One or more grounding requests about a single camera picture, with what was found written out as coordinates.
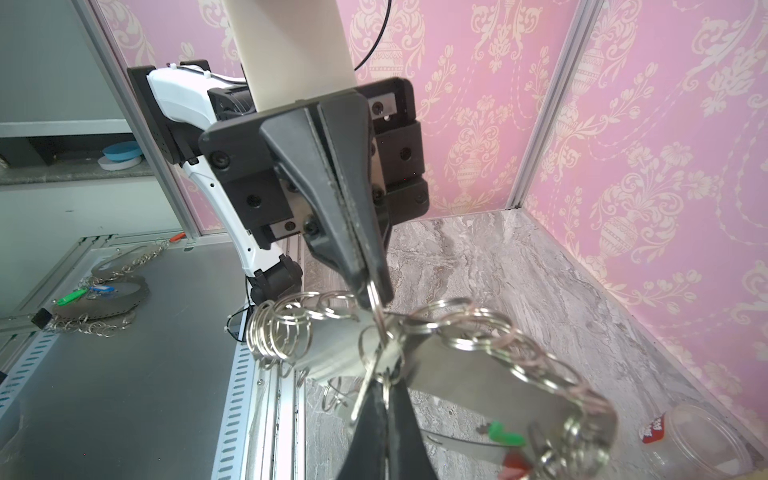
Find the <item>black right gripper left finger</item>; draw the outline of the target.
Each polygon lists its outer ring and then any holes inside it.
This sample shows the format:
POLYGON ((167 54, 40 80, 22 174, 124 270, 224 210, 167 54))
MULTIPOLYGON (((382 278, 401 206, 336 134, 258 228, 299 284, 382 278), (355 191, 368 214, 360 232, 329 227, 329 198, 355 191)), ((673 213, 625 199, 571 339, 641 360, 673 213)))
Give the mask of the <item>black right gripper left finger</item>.
POLYGON ((386 477, 387 412, 382 386, 368 388, 345 461, 337 480, 382 480, 386 477))

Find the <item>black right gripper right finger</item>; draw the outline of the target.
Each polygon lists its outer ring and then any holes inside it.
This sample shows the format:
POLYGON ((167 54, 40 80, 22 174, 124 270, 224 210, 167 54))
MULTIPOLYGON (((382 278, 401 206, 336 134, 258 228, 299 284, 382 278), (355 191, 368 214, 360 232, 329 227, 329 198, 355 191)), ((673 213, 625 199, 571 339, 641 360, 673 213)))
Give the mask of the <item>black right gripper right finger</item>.
POLYGON ((437 480, 404 380, 387 394, 388 475, 393 480, 437 480))

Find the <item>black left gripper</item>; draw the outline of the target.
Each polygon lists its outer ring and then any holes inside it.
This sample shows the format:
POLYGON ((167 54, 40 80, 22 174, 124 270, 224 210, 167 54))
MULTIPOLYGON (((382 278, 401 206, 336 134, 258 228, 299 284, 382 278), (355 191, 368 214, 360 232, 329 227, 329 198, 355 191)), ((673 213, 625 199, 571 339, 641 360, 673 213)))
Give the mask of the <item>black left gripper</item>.
POLYGON ((202 153, 261 247, 301 234, 349 289, 394 298, 393 226, 428 209, 412 83, 393 77, 292 105, 229 113, 202 153))

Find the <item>green key tag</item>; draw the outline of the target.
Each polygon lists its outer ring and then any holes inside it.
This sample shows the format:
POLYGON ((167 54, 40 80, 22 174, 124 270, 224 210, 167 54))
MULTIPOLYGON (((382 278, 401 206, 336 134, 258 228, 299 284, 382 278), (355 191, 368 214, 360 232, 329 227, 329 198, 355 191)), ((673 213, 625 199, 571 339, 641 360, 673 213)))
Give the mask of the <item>green key tag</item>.
POLYGON ((493 421, 487 426, 487 436, 492 442, 506 447, 522 448, 527 444, 521 434, 507 431, 499 421, 493 421))

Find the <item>red key tag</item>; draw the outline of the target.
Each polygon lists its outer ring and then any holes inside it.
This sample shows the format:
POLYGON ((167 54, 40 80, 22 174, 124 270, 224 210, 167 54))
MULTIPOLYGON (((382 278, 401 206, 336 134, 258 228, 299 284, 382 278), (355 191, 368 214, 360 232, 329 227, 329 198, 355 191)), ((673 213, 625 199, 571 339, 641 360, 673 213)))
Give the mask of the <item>red key tag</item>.
POLYGON ((498 480, 525 479, 531 470, 530 463, 522 454, 508 452, 502 462, 502 470, 497 476, 498 480))

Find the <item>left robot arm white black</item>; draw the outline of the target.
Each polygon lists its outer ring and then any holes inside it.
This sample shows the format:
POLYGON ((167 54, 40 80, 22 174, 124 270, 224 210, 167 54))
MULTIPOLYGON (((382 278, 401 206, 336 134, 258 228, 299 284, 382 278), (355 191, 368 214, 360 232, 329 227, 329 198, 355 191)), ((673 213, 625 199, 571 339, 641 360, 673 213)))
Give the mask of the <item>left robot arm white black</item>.
POLYGON ((245 80, 204 60, 127 76, 166 161, 204 191, 233 240, 253 302, 300 290, 301 267, 276 248, 294 235, 359 298, 374 286, 392 301, 392 229, 429 208, 407 79, 263 109, 245 80))

